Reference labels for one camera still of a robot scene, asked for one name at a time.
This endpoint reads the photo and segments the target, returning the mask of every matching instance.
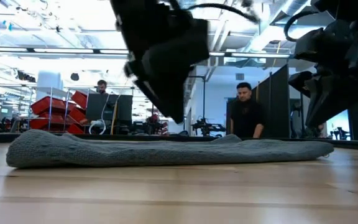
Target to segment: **black monitor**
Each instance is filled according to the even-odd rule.
[[[108,100],[104,109],[103,119],[112,120],[114,107],[117,102],[116,120],[125,123],[132,122],[132,95],[107,95],[92,93],[88,95],[88,104],[86,106],[86,119],[88,121],[96,121],[102,119],[102,110]]]

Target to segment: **desk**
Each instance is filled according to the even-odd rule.
[[[358,151],[309,162],[14,170],[0,224],[358,223]]]

